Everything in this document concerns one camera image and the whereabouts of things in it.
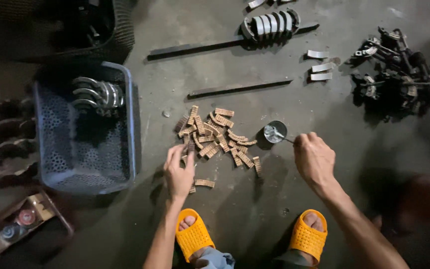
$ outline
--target left hand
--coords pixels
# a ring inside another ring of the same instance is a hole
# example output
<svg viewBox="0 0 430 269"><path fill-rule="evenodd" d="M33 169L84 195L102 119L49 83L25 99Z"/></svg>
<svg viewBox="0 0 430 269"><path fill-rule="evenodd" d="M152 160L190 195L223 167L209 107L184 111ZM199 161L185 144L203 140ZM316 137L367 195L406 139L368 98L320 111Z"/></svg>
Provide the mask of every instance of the left hand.
<svg viewBox="0 0 430 269"><path fill-rule="evenodd" d="M195 152L192 151L188 154L187 167L180 167L180 160L182 157L184 145L176 145L169 149L167 154L167 161L163 166L167 186L169 188L170 196L175 198L187 198L190 188L194 183L195 176Z"/></svg>

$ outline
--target forearm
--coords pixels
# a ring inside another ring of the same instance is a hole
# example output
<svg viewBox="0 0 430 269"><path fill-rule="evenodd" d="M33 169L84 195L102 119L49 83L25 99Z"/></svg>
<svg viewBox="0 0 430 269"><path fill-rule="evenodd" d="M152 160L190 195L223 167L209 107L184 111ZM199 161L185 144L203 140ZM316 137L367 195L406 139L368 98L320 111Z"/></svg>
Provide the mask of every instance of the forearm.
<svg viewBox="0 0 430 269"><path fill-rule="evenodd" d="M185 199L167 200L166 211L155 232L152 246L145 260L144 269L170 269L172 267L173 246L177 219Z"/></svg>
<svg viewBox="0 0 430 269"><path fill-rule="evenodd" d="M356 207L336 180L320 197L367 268L409 269L397 250Z"/></svg>

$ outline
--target yellow slipper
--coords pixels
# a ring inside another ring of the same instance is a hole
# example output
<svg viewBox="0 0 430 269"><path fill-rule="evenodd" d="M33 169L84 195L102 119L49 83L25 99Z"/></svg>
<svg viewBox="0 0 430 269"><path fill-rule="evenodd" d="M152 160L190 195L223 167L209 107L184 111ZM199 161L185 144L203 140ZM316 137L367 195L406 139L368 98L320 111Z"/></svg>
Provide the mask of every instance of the yellow slipper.
<svg viewBox="0 0 430 269"><path fill-rule="evenodd" d="M324 232L320 232L306 225L306 223L303 221L303 218L308 213L315 213L321 219ZM316 259L316 264L313 266L316 266L320 262L321 253L323 252L327 235L328 224L326 223L324 216L316 210L309 209L303 212L303 214L301 214L301 216L296 221L293 234L291 235L290 248L304 251L307 254L313 256Z"/></svg>
<svg viewBox="0 0 430 269"><path fill-rule="evenodd" d="M179 231L180 222L188 216L195 217L194 225L188 227L183 231ZM184 209L179 214L179 219L177 221L177 227L175 228L175 237L177 242L182 249L183 256L185 260L189 262L189 258L195 251L199 250L203 247L212 247L215 248L215 244L213 243L210 235L208 234L207 227L205 227L205 223L197 213L197 211L193 209Z"/></svg>

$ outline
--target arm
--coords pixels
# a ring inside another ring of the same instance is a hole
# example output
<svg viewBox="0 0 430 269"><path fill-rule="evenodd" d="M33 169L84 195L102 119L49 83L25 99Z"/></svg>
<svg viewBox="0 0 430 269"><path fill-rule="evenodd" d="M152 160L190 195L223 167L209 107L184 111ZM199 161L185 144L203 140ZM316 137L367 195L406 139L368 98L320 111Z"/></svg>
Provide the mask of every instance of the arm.
<svg viewBox="0 0 430 269"><path fill-rule="evenodd" d="M315 133L295 140L298 171L323 200L357 256L373 269L409 269L401 255L359 211L334 178L335 153Z"/></svg>
<svg viewBox="0 0 430 269"><path fill-rule="evenodd" d="M180 168L182 150L183 145L169 149L167 161L163 166L170 199L166 201L166 211L155 232L152 246L144 262L144 269L172 268L175 230L178 227L177 220L195 175L194 152L190 152L188 155L187 167L185 169Z"/></svg>

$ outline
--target small metal bowl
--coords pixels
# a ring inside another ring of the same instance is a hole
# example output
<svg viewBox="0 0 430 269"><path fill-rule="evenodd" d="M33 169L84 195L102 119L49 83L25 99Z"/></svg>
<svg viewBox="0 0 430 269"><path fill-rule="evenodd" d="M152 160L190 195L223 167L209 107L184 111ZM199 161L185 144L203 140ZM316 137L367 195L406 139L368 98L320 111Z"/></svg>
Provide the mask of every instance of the small metal bowl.
<svg viewBox="0 0 430 269"><path fill-rule="evenodd" d="M265 138L268 140L268 142L276 144L281 141L283 141L283 138L277 136L277 135L267 135L269 134L269 131L267 130L267 126L275 127L278 133L280 133L282 136L286 137L288 134L288 129L286 128L286 125L282 123L281 121L272 121L268 125L265 126L263 129L263 134L265 135Z"/></svg>

